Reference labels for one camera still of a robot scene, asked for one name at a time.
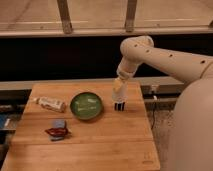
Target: wooden tabletop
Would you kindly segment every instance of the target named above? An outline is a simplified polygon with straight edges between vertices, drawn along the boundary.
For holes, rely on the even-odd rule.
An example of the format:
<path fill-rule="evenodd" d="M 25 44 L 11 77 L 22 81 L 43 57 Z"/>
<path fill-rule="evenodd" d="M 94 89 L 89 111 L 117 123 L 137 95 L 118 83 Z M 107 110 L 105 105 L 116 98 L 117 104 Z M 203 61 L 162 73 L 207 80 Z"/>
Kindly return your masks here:
<path fill-rule="evenodd" d="M 159 171 L 160 164 L 137 82 L 128 83 L 125 111 L 114 111 L 111 82 L 36 84 L 12 139 L 2 171 Z M 89 122 L 69 108 L 78 93 L 91 91 L 103 102 L 101 116 Z M 35 97 L 63 100 L 65 113 L 35 104 Z M 52 142 L 45 129 L 65 119 L 72 136 Z"/>

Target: green bowl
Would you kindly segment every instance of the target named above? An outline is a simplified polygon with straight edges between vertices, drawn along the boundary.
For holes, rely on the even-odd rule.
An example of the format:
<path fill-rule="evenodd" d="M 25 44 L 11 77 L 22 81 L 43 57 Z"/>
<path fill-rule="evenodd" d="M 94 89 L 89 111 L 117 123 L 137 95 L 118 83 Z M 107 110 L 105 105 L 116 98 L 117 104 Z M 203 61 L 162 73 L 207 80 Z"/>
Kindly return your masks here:
<path fill-rule="evenodd" d="M 100 97 L 91 92 L 83 92 L 76 95 L 70 104 L 72 113 L 81 120 L 95 118 L 101 113 L 102 108 Z"/>

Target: floor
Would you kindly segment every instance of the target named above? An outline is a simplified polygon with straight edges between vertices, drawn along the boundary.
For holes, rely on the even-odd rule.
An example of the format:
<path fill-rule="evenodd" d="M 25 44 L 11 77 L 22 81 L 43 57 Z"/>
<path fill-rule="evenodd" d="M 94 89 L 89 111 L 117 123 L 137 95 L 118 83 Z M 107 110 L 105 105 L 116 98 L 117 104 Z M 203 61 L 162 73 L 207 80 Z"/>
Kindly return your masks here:
<path fill-rule="evenodd" d="M 165 171 L 167 166 L 167 154 L 169 145 L 169 135 L 172 126 L 173 111 L 158 110 L 155 112 L 155 125 L 153 127 L 153 136 L 155 139 L 158 155 L 161 163 L 161 171 Z M 153 123 L 153 112 L 148 111 L 151 124 Z"/>
<path fill-rule="evenodd" d="M 73 27 L 123 28 L 128 0 L 68 0 Z M 138 0 L 135 27 L 209 25 L 212 0 Z M 1 0 L 0 30 L 61 29 L 57 1 Z"/>

